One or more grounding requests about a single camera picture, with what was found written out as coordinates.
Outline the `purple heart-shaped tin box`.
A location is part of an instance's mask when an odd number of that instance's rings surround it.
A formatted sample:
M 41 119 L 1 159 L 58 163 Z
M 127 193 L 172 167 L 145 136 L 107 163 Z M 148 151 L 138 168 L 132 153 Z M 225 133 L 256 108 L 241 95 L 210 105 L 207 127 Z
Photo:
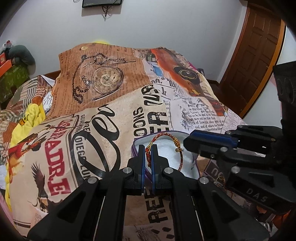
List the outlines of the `purple heart-shaped tin box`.
M 169 166 L 178 169 L 182 164 L 181 172 L 184 176 L 199 179 L 200 173 L 197 167 L 197 154 L 193 154 L 185 149 L 183 140 L 189 135 L 179 131 L 167 131 L 160 133 L 153 133 L 147 136 L 136 138 L 132 144 L 133 156 L 138 154 L 139 145 L 147 147 L 150 143 L 157 145 L 158 154 L 162 157 L 167 158 Z M 176 151 L 176 146 L 173 139 L 177 139 L 181 144 L 182 157 L 180 153 Z

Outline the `yellow cloth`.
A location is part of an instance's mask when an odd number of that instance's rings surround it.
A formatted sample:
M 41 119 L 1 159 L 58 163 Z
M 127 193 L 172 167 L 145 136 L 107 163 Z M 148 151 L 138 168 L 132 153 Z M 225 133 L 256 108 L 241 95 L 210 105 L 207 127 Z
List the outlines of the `yellow cloth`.
M 10 148 L 8 152 L 8 163 L 6 165 L 7 175 L 5 177 L 6 192 L 5 201 L 8 206 L 11 205 L 10 201 L 10 184 L 13 181 L 13 177 L 22 169 L 23 161 L 21 156 L 26 152 L 32 150 L 40 141 L 34 143 L 38 137 L 37 133 L 30 134 L 33 127 L 38 126 L 46 118 L 46 114 L 43 108 L 43 104 L 31 103 L 14 128 L 11 134 Z

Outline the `newspaper print bed cover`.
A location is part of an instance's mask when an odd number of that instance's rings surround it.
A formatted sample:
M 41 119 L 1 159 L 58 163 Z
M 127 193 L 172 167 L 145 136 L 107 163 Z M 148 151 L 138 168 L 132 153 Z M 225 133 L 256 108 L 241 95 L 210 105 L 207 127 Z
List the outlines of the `newspaper print bed cover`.
M 10 184 L 11 228 L 2 240 L 29 240 L 31 228 L 88 178 L 127 167 L 136 138 L 191 131 L 224 134 L 243 120 L 214 95 L 205 77 L 163 47 L 81 44 L 60 54 L 60 77 L 45 120 L 30 131 L 36 147 L 21 156 Z M 127 196 L 122 240 L 175 240 L 171 202 L 152 190 L 150 143 L 144 192 Z

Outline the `brown wooden door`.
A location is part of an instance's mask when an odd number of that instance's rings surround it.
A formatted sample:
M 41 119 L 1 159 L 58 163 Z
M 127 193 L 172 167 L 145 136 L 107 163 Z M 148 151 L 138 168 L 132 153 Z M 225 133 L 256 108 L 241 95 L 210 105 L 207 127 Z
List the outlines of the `brown wooden door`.
M 249 3 L 243 27 L 220 82 L 225 105 L 245 117 L 262 93 L 280 56 L 284 21 L 257 4 Z

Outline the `striped patchwork blanket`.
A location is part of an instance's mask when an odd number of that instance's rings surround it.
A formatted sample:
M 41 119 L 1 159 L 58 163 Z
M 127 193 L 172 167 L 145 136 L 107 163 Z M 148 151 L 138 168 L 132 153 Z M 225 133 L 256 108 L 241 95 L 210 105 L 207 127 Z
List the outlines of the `striped patchwork blanket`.
M 1 165 L 6 163 L 12 131 L 25 114 L 28 105 L 40 104 L 51 89 L 51 85 L 39 75 L 21 85 L 6 109 L 1 110 Z

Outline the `green patterned cabinet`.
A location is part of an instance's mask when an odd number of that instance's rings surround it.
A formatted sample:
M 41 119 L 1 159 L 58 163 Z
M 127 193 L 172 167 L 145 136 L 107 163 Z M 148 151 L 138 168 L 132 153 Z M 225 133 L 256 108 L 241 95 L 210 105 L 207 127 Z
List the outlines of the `green patterned cabinet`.
M 25 65 L 13 65 L 1 77 L 1 103 L 13 96 L 17 88 L 29 80 L 28 68 Z

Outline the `orange box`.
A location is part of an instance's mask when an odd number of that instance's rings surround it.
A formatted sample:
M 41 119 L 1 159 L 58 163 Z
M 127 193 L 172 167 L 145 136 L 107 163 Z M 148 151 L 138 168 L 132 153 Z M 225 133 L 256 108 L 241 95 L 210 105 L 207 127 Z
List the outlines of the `orange box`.
M 6 58 L 5 53 L 0 55 L 0 77 L 4 75 L 11 67 L 11 60 Z

